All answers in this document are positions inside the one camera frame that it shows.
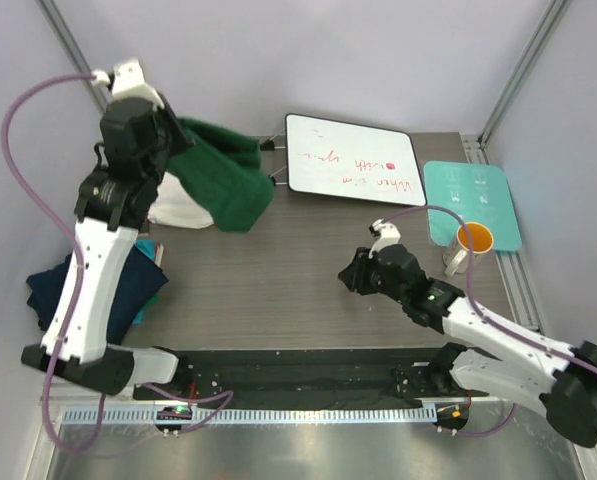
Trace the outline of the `green t-shirt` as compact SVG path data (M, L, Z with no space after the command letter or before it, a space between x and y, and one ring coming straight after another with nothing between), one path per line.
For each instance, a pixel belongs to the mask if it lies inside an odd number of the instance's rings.
M171 157L168 172L219 230L250 231L274 197L259 140L189 117L179 122L193 146Z

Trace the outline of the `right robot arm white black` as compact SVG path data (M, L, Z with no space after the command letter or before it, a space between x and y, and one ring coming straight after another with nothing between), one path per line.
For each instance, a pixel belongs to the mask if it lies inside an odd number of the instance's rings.
M543 416L578 446L597 445L597 345L574 347L505 319L427 276L401 244L377 253L358 248L338 278L349 291L382 294L414 323L452 337L429 365L438 393L491 394Z

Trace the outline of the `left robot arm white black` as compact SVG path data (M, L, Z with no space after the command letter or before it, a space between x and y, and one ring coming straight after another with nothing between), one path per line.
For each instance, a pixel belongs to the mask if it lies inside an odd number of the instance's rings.
M194 142L165 99L114 100L100 131L97 164L79 186L74 251L61 299L42 341L24 347L21 361L104 395L155 383L178 399L191 385L179 355L111 345L107 326L121 272L167 164Z

